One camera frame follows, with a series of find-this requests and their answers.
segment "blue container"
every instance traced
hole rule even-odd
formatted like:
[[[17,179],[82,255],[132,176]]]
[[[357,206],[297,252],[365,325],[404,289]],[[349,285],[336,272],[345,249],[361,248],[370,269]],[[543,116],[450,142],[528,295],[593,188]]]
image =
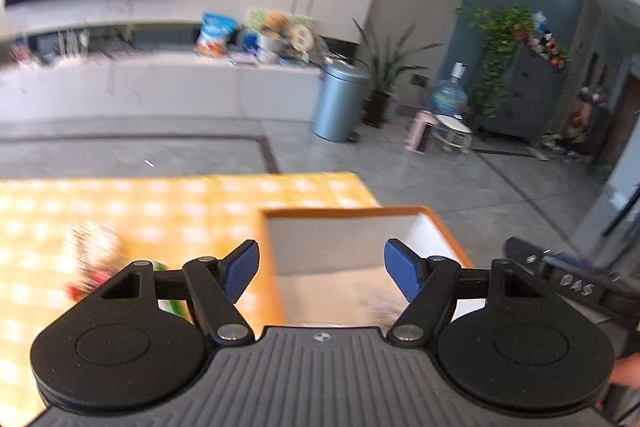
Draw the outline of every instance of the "blue container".
[[[341,60],[324,67],[323,85],[311,130],[332,142],[344,142],[360,120],[369,72]]]

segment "ridged gray surface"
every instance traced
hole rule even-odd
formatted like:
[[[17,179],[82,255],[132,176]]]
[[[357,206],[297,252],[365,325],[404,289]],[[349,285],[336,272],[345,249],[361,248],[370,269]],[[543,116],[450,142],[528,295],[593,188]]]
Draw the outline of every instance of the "ridged gray surface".
[[[521,419],[478,407],[449,388],[425,352],[389,346],[373,329],[270,328],[263,339],[250,347],[220,350],[198,383],[162,405],[114,418],[85,417],[52,408],[31,425],[604,427],[610,424],[591,409],[560,418]]]

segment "yellow checkered tablecloth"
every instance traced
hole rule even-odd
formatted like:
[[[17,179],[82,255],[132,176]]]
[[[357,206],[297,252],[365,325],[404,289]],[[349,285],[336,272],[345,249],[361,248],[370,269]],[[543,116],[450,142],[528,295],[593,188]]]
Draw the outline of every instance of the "yellow checkered tablecloth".
[[[63,249],[72,225],[110,225],[130,260],[179,268],[258,239],[264,208],[366,206],[378,203],[351,173],[0,182],[0,425],[19,427],[44,408],[29,350],[72,305],[64,288],[74,263]],[[238,302],[258,334],[278,317],[266,261]]]

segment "black plant pot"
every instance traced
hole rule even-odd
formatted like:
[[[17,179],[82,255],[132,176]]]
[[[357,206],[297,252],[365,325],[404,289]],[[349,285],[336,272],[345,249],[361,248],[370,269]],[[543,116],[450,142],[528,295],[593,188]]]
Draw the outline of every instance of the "black plant pot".
[[[364,123],[373,127],[380,127],[385,116],[386,103],[389,100],[389,93],[385,91],[375,90],[371,92],[371,100],[367,107],[367,114],[364,117]]]

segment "potted plant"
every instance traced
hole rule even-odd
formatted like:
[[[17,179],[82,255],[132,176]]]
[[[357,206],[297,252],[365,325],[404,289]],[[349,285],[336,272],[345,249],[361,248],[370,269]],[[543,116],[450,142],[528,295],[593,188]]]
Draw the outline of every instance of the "potted plant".
[[[386,103],[389,99],[389,93],[391,88],[395,86],[398,76],[405,71],[429,69],[426,66],[407,66],[406,60],[419,52],[441,46],[442,43],[438,42],[420,48],[406,50],[404,45],[415,30],[415,24],[412,24],[398,39],[395,46],[392,45],[391,38],[387,37],[384,49],[382,49],[380,47],[380,41],[374,32],[372,32],[370,36],[367,36],[355,19],[353,22],[358,27],[358,31],[362,37],[362,43],[367,51],[367,55],[369,55],[367,70],[369,70],[373,84],[364,123],[374,127],[380,127],[383,121]]]

